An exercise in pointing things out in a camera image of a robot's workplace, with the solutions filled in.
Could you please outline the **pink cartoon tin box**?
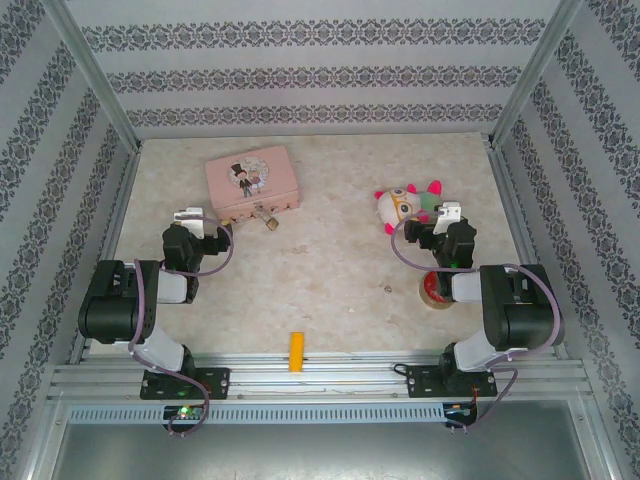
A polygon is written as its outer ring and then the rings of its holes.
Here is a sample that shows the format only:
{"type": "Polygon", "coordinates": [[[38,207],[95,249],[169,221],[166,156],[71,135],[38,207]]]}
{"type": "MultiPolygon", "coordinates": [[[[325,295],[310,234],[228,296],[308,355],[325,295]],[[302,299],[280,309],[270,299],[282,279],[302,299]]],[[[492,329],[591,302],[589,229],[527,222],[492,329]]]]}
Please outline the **pink cartoon tin box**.
{"type": "Polygon", "coordinates": [[[285,146],[272,146],[210,160],[204,166],[211,205],[234,223],[297,209],[301,195],[285,146]]]}

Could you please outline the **white pink plush toy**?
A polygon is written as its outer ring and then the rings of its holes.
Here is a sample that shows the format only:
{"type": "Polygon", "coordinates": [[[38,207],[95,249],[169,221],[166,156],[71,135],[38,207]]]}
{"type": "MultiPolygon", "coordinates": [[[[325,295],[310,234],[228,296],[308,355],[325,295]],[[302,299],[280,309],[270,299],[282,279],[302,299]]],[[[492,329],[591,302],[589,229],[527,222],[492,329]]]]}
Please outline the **white pink plush toy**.
{"type": "Polygon", "coordinates": [[[435,223],[437,209],[442,204],[441,194],[442,183],[439,180],[432,181],[425,191],[418,191],[414,184],[376,191],[377,213],[385,233],[391,235],[402,220],[414,214],[417,214],[415,221],[435,223]]]}

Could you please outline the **yellow rectangular block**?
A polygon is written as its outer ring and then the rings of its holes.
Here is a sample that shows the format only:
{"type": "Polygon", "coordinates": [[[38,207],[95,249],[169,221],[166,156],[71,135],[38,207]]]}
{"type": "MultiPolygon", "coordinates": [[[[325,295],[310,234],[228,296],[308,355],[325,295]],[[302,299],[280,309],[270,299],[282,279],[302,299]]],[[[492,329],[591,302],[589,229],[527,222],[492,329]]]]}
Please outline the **yellow rectangular block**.
{"type": "Polygon", "coordinates": [[[305,337],[303,332],[291,333],[290,344],[289,344],[288,365],[289,365],[289,371],[292,373],[300,373],[303,371],[304,343],[305,343],[305,337]]]}

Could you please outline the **aluminium side rail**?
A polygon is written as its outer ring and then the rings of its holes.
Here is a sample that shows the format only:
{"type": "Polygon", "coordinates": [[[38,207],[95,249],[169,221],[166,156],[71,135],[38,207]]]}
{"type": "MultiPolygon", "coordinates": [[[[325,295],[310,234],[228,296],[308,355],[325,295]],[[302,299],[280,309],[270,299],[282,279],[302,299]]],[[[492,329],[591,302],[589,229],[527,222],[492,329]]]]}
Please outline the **aluminium side rail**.
{"type": "MultiPolygon", "coordinates": [[[[101,241],[100,251],[96,257],[96,265],[102,260],[111,260],[115,255],[124,216],[126,214],[127,205],[140,161],[141,150],[142,147],[138,147],[130,154],[126,168],[121,175],[121,179],[116,190],[116,196],[113,199],[109,211],[108,222],[101,241]]],[[[94,273],[96,265],[90,271],[91,274],[94,273]]],[[[85,340],[79,332],[79,328],[76,328],[66,360],[67,365],[78,364],[83,359],[86,343],[87,340],[85,340]]]]}
{"type": "Polygon", "coordinates": [[[549,349],[563,338],[563,323],[546,270],[525,238],[504,158],[498,149],[488,149],[487,155],[518,258],[480,268],[484,333],[497,352],[494,365],[549,349]]]}

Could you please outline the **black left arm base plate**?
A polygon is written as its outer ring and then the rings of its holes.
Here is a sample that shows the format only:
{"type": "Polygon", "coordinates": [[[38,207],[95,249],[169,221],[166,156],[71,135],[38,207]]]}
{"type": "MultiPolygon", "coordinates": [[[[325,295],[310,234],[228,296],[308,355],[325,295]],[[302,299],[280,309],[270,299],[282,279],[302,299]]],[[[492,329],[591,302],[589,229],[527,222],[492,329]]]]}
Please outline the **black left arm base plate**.
{"type": "MultiPolygon", "coordinates": [[[[230,385],[228,368],[197,368],[195,381],[211,400],[226,400],[230,385]]],[[[175,376],[145,371],[140,388],[142,400],[202,401],[204,394],[192,383],[175,376]]]]}

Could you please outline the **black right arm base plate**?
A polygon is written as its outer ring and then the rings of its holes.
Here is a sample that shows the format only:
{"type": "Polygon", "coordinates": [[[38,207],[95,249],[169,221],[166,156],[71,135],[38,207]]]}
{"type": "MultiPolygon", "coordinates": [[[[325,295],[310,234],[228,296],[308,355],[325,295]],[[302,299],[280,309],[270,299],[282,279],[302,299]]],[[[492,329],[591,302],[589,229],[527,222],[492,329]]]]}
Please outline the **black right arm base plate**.
{"type": "Polygon", "coordinates": [[[409,366],[406,370],[410,398],[466,398],[476,394],[498,395],[495,377],[490,372],[445,372],[436,365],[409,366]]]}

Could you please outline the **aluminium front rail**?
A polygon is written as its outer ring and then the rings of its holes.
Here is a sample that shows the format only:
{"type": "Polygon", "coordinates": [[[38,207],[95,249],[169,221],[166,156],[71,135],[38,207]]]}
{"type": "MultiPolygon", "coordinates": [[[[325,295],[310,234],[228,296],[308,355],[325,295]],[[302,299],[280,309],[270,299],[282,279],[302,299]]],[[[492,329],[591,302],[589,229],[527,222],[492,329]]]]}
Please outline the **aluminium front rail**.
{"type": "MultiPolygon", "coordinates": [[[[436,359],[429,350],[308,353],[300,373],[290,371],[284,353],[200,354],[195,361],[229,369],[230,403],[312,404],[407,403],[407,381],[398,369],[436,359]]],[[[46,399],[69,405],[138,404],[142,377],[142,367],[124,355],[89,354],[77,364],[54,367],[46,399]]],[[[493,382],[508,401],[572,400],[594,393],[583,362],[553,351],[501,364],[493,382]]]]}

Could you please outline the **aluminium frame post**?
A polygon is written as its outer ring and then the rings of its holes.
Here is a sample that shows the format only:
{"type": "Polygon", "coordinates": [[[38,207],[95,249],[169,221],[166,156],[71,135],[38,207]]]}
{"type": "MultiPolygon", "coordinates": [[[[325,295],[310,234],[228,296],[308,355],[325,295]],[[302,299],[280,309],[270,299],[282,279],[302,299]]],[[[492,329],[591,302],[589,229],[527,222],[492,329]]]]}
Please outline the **aluminium frame post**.
{"type": "Polygon", "coordinates": [[[559,0],[494,129],[487,137],[491,149],[496,149],[504,142],[583,3],[584,0],[559,0]]]}
{"type": "Polygon", "coordinates": [[[141,141],[65,0],[40,0],[40,2],[94,91],[119,138],[130,151],[137,150],[141,141]]]}

